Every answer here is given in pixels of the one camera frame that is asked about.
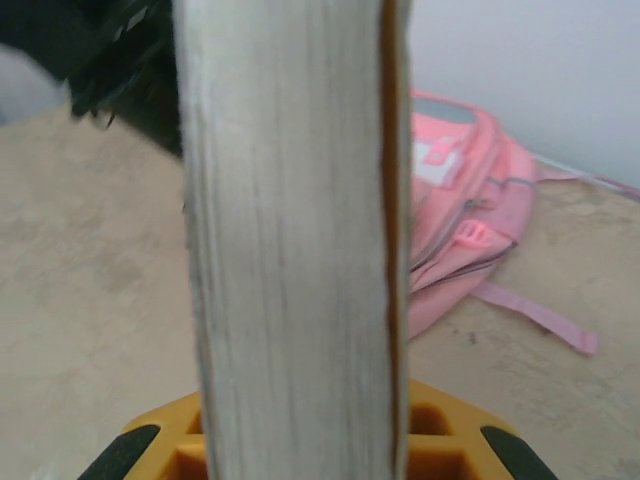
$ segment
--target white wall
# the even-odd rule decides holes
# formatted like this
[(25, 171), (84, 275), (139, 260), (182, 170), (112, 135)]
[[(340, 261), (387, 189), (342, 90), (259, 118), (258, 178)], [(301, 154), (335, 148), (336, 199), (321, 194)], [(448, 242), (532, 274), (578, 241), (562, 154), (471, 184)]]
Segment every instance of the white wall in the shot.
[(640, 0), (415, 0), (410, 44), (417, 88), (640, 186)]

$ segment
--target beige floor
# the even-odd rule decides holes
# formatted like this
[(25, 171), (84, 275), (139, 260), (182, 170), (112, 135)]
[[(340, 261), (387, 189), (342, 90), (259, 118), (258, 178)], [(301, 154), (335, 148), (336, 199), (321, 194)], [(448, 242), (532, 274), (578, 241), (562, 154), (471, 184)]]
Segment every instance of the beige floor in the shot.
[[(0, 129), (0, 478), (75, 478), (132, 417), (196, 388), (178, 165), (65, 109)], [(542, 188), (499, 282), (601, 334), (586, 359), (464, 302), (411, 373), (512, 422), (563, 479), (640, 479), (640, 206)]]

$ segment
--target black object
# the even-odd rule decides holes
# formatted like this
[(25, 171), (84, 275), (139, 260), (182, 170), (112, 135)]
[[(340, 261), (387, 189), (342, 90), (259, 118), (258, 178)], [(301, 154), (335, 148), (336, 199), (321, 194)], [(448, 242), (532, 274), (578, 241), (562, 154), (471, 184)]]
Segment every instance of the black object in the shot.
[(68, 81), (74, 117), (120, 117), (181, 157), (171, 0), (0, 0), (0, 42)]
[(159, 431), (157, 425), (144, 425), (118, 435), (78, 480), (123, 480)]
[(498, 427), (482, 427), (480, 431), (514, 480), (558, 480), (521, 438)]

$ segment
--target pink backpack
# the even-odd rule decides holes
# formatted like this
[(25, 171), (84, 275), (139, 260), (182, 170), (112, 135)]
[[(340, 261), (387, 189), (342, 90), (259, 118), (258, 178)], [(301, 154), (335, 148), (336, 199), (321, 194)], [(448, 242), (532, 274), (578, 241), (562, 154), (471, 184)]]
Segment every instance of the pink backpack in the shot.
[(595, 353), (595, 334), (486, 281), (520, 242), (536, 182), (552, 177), (542, 178), (532, 155), (487, 112), (418, 91), (412, 97), (410, 337), (471, 293)]

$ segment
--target tiled floor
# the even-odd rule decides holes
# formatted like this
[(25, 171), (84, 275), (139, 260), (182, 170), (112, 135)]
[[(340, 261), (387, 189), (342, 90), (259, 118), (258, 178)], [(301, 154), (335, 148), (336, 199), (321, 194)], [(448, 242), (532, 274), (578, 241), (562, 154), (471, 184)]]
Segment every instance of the tiled floor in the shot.
[[(65, 109), (0, 129), (0, 478), (75, 478), (196, 388), (180, 167)], [(640, 478), (640, 206), (542, 189), (498, 281), (601, 334), (586, 359), (469, 300), (410, 349), (420, 380), (513, 423), (560, 478)]]

